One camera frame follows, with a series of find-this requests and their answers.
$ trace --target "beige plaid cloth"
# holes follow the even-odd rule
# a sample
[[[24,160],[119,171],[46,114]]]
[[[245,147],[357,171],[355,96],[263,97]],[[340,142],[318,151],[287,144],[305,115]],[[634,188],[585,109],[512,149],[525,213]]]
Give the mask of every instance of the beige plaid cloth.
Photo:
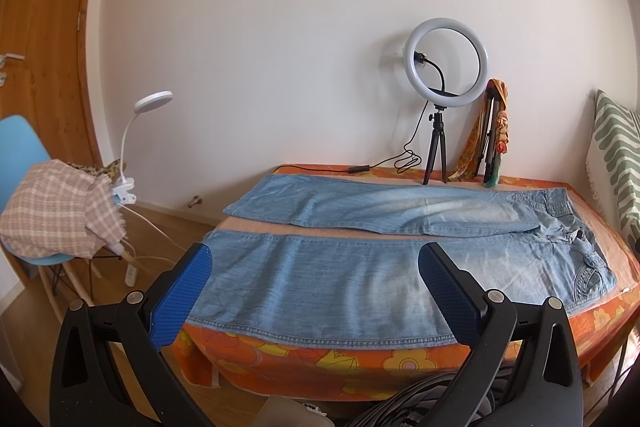
[[[0,214],[0,238],[20,257],[66,253],[90,259],[124,235],[108,177],[60,160],[31,166]]]

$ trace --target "orange floral tablecloth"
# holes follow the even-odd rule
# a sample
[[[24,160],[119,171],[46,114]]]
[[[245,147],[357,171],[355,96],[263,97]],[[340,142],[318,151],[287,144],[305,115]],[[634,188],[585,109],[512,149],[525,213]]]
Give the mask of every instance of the orange floral tablecloth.
[[[295,167],[282,167],[276,172],[297,174],[305,171]],[[313,173],[325,176],[335,174],[330,171]],[[374,168],[369,172],[351,174],[357,177],[420,181],[423,175],[423,171],[418,170],[400,175],[395,169],[388,168]],[[433,178],[439,178],[439,173],[434,172]],[[500,178],[500,187],[571,189],[566,184],[506,176]],[[600,234],[602,235],[602,230],[607,230],[608,237],[614,238],[609,242],[613,243],[615,249],[620,249],[613,253],[620,256],[616,264],[618,268],[613,268],[614,271],[618,270],[617,277],[619,280],[623,278],[625,281],[633,281],[619,291],[618,295],[612,292],[613,295],[602,298],[593,309],[570,318],[583,376],[587,381],[593,381],[612,360],[635,322],[640,305],[640,266],[620,236],[604,223],[586,201],[582,200],[582,204],[582,212],[588,208],[590,210],[587,212],[593,213],[590,219],[599,220]],[[611,255],[612,253],[607,253],[608,261]],[[511,343],[506,358],[515,359],[519,347],[519,343]],[[428,372],[457,370],[468,353],[468,347],[460,344],[430,349],[371,351],[311,349],[271,344],[255,337],[222,333],[190,324],[183,326],[173,349],[184,376],[194,384],[214,385],[219,371],[232,384],[254,393],[325,401],[388,398],[420,380]]]

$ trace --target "door handle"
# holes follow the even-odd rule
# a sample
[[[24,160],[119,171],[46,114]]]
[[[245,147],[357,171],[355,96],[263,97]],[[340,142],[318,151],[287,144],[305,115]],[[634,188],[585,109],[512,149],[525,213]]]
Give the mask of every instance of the door handle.
[[[24,60],[26,57],[24,55],[18,55],[15,53],[0,54],[0,69],[4,68],[4,61],[8,58],[14,58],[15,60]]]

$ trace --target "chair backrest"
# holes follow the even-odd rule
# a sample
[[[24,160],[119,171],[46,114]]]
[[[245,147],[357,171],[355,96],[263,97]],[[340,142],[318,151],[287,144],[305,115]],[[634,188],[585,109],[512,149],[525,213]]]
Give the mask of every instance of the chair backrest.
[[[0,212],[34,163],[51,157],[29,122],[19,115],[0,120]]]

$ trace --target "wooden floor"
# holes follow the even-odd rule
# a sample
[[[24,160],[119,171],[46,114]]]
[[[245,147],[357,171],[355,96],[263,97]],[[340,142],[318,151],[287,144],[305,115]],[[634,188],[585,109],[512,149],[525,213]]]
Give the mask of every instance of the wooden floor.
[[[212,229],[210,225],[202,225],[193,221],[187,221],[178,217],[167,216],[152,210],[137,208],[137,211],[151,219],[164,230],[174,241],[182,245],[184,249],[195,241],[199,241],[204,233]],[[136,248],[141,257],[141,263],[154,272],[154,276],[138,274],[136,286],[147,289],[155,276],[161,271],[171,267],[166,261],[156,259],[144,259],[143,256],[155,256],[170,260],[177,260],[184,250],[172,246],[162,235],[152,229],[150,225],[141,219],[126,214],[127,234],[129,242]],[[124,284],[126,264],[116,259],[98,259],[96,265],[104,275],[103,279],[94,277],[94,295],[97,304],[118,302],[130,291]],[[82,261],[75,260],[74,265],[85,287],[88,288],[87,267]],[[68,301],[58,297],[61,309],[65,309]],[[34,413],[40,422],[49,425],[49,378],[53,361],[53,354],[60,326],[54,317],[49,301],[44,293],[39,279],[33,279],[27,288],[15,299],[2,315],[8,339],[13,347],[15,358],[24,377],[24,386],[20,391],[20,397],[27,407]],[[638,354],[639,342],[638,330],[630,335],[630,347],[625,357],[625,368],[629,367]],[[264,397],[256,396],[233,387],[220,378],[219,389],[206,389],[190,385],[180,374],[173,353],[170,348],[162,350],[174,373],[178,375],[188,393],[197,402],[200,408],[213,420],[218,427],[245,427],[249,425],[255,414],[260,410],[265,401]],[[135,375],[133,374],[126,357],[117,349],[114,356],[123,380],[129,390],[137,409],[152,418],[157,418],[147,402]],[[606,372],[596,384],[585,390],[584,411],[587,412],[593,404],[606,393],[612,384],[615,375],[614,360]],[[597,416],[604,406],[607,398],[586,418],[585,426]],[[364,404],[318,404],[323,410],[341,417],[349,417],[365,407]]]

